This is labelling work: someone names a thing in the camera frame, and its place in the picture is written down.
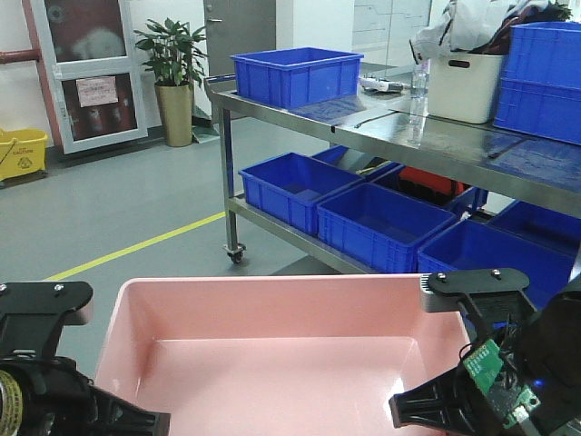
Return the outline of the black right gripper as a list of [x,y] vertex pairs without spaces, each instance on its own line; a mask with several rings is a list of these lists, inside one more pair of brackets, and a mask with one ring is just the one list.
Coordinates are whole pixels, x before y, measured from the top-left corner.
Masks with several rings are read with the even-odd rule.
[[418,387],[393,395],[393,425],[418,425],[448,435],[525,435],[505,430],[470,379],[462,359],[492,339],[541,405],[531,421],[539,435],[580,432],[580,281],[570,282],[538,309],[527,297],[528,277],[515,269],[425,274],[427,312],[460,312],[474,328],[458,365]]

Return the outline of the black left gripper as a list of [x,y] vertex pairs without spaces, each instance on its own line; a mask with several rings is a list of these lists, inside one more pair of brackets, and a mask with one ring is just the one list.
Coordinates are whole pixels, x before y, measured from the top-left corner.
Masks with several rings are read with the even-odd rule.
[[90,388],[74,360],[56,355],[63,327],[88,322],[93,295],[86,282],[1,285],[3,435],[79,435],[84,425],[86,435],[169,434],[170,413]]

